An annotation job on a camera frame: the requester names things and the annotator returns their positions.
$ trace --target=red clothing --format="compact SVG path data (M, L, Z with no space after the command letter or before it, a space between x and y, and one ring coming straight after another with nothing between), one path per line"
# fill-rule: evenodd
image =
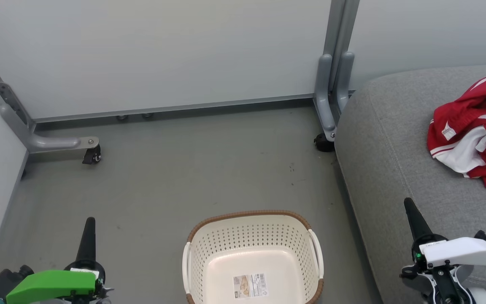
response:
M486 78L434 111L427 145L433 158L486 186Z

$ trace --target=gray floor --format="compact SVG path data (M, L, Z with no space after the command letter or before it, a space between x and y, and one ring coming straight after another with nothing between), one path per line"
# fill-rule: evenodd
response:
M45 126L39 133L98 136L103 160L87 166L76 153L30 158L2 227L0 270L64 268L94 216L97 259L116 289L114 304L185 303L181 254L198 222L287 209L320 239L322 303L380 303L335 154L315 150L319 124L303 104Z

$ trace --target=basket handle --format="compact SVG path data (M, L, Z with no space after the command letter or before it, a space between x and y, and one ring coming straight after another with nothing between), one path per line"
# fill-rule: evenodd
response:
M191 242L187 242L185 244L185 249L183 249L183 263L181 263L181 271L183 272L183 287L185 288L185 293L191 293L190 282L191 279L189 278L189 260L191 258Z
M312 231L312 229L309 229L310 233L310 238L312 239L312 242L314 243L314 248L315 254L316 254L316 259L318 260L318 273L319 273L319 278L323 279L324 278L324 256L322 255L322 247L320 247L320 242L318 241L318 237L316 236L316 233Z

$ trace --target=laundry basket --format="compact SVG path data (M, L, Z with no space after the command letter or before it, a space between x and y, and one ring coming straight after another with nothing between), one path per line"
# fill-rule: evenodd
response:
M318 238L301 215L282 210L202 221L182 270L189 304L313 304L324 287Z

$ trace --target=fabric upholstery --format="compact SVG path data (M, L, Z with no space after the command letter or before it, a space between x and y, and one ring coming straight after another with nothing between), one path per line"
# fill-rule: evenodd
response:
M339 121L336 153L384 303L421 303L402 284L412 243L403 200L413 198L434 233L454 239L486 232L486 188L431 158L427 131L434 109L454 101L486 65L387 75L350 98ZM486 289L486 267L467 287Z

